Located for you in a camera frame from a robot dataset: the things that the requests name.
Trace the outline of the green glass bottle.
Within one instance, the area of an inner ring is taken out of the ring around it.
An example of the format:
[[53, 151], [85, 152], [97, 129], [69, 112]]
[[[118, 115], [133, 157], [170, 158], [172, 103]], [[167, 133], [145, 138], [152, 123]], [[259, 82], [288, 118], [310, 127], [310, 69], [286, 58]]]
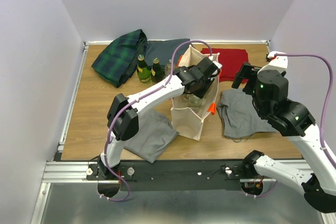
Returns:
[[138, 55], [137, 75], [141, 82], [150, 81], [150, 68], [144, 60], [144, 55]]
[[164, 79], [164, 72], [160, 65], [160, 61], [158, 58], [153, 59], [153, 65], [151, 68], [151, 80], [153, 84], [157, 84]]

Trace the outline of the beige canvas bag orange handles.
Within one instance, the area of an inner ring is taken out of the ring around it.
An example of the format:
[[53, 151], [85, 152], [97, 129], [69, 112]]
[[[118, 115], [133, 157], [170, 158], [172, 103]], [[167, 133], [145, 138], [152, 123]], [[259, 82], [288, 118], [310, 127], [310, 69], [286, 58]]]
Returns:
[[[178, 66], [192, 66], [198, 64], [202, 59], [217, 54], [202, 54], [192, 46], [180, 57]], [[214, 82], [203, 97], [204, 102], [200, 108], [188, 107], [184, 100], [184, 94], [172, 99], [172, 126], [179, 135], [200, 140], [205, 119], [215, 113], [215, 102], [218, 94], [219, 77], [214, 78]]]

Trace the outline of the clear soda water bottle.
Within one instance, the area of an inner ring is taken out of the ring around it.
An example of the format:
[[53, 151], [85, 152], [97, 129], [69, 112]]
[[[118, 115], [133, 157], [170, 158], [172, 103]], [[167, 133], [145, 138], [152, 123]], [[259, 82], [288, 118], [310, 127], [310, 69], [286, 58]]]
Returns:
[[184, 100], [187, 102], [188, 107], [200, 108], [204, 102], [203, 98], [199, 98], [192, 93], [184, 94]]
[[174, 64], [174, 62], [169, 59], [168, 63], [165, 65], [165, 69], [164, 69], [164, 74], [165, 77], [168, 77], [171, 73], [171, 70], [174, 70], [176, 68], [176, 65]]

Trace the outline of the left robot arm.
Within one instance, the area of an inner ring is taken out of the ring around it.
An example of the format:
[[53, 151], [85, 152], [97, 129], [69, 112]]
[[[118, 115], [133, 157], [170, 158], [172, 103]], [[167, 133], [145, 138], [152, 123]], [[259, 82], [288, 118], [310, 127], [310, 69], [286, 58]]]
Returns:
[[116, 95], [107, 115], [107, 142], [100, 154], [98, 173], [104, 179], [116, 175], [125, 143], [138, 133], [140, 121], [148, 110], [185, 93], [203, 98], [221, 68], [218, 61], [205, 57], [196, 65], [175, 68], [164, 80], [139, 93], [127, 97], [122, 93]]

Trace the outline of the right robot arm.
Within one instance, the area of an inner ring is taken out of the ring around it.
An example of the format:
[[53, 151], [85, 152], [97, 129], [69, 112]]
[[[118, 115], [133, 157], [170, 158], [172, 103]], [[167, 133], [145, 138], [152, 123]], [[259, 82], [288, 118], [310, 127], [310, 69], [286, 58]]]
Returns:
[[252, 151], [242, 161], [241, 171], [249, 178], [257, 175], [277, 180], [303, 195], [315, 210], [335, 212], [335, 167], [321, 144], [320, 129], [309, 110], [288, 99], [285, 72], [244, 63], [235, 75], [232, 87], [247, 83], [243, 92], [252, 96], [258, 116], [266, 120], [282, 136], [287, 137], [311, 168], [300, 171], [278, 162], [260, 151]]

